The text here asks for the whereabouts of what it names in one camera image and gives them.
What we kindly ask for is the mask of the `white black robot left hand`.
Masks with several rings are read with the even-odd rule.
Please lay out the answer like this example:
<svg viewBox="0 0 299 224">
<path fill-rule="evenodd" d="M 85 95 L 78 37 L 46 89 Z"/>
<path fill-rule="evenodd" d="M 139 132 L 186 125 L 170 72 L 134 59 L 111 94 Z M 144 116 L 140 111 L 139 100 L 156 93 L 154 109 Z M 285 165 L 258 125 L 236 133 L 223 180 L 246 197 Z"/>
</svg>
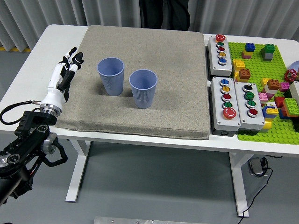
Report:
<svg viewBox="0 0 299 224">
<path fill-rule="evenodd" d="M 40 111 L 59 116 L 68 101 L 69 87 L 76 72 L 84 62 L 83 53 L 72 48 L 54 68 L 47 88 L 47 95 L 40 103 Z"/>
</svg>

